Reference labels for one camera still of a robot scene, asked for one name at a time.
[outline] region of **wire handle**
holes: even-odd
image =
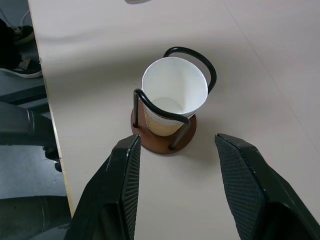
[[[183,54],[191,55],[191,56],[195,57],[196,59],[200,60],[209,69],[209,72],[211,75],[211,80],[208,85],[208,94],[209,94],[217,82],[217,73],[216,73],[214,66],[211,64],[211,62],[205,56],[200,54],[199,52],[194,51],[189,48],[186,48],[186,47],[182,47],[182,46],[171,47],[170,49],[168,49],[165,52],[163,57],[164,58],[169,57],[169,55],[173,54],[173,53],[183,53]]]
[[[179,121],[184,124],[182,129],[178,133],[178,135],[173,140],[173,142],[168,146],[170,150],[174,150],[177,144],[180,142],[180,140],[184,137],[184,135],[187,133],[188,129],[190,128],[190,125],[191,125],[190,120],[187,117],[182,116],[180,114],[171,113],[158,108],[149,100],[149,98],[147,98],[146,94],[140,88],[137,88],[133,91],[133,114],[134,114],[133,127],[134,128],[139,127],[139,123],[138,123],[139,98],[155,114],[166,119]]]

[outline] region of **paper cup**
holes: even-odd
[[[158,108],[191,118],[208,96],[207,81],[193,63],[164,57],[151,64],[142,78],[142,90]],[[144,106],[145,121],[156,135],[169,136],[183,123],[163,118]]]

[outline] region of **black sneaker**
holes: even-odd
[[[35,32],[32,26],[18,26],[13,29],[14,37],[13,37],[13,44],[14,45],[21,45],[26,44],[33,39],[35,39]]]
[[[0,71],[12,73],[22,78],[34,79],[42,76],[42,70],[39,62],[32,60],[30,57],[22,57],[18,67],[14,69],[1,67]]]

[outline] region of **brown wooden base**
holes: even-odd
[[[141,135],[141,145],[149,150],[150,152],[153,152],[155,154],[173,154],[181,149],[183,149],[185,146],[190,143],[191,139],[194,137],[197,129],[197,119],[196,115],[190,118],[191,126],[188,130],[188,132],[184,135],[184,137],[181,139],[181,141],[177,144],[174,150],[169,149],[169,145],[174,141],[177,134],[181,130],[179,128],[174,134],[170,136],[158,136],[153,134],[147,124],[145,119],[145,112],[144,112],[144,104],[141,100],[139,100],[138,105],[138,124],[139,127],[135,128],[133,126],[134,124],[134,110],[131,112],[131,129],[133,134],[140,134]]]

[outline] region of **gray floor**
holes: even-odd
[[[1,0],[0,9],[11,24],[18,26],[29,10],[28,0]],[[32,25],[29,15],[25,23]],[[20,51],[23,55],[39,59],[35,41],[22,46]],[[27,79],[0,72],[0,96],[43,83],[43,78]],[[46,159],[40,146],[0,146],[0,199],[36,195],[66,195],[63,175],[55,170],[54,162]],[[65,233],[65,229],[55,228],[32,240],[62,240]]]

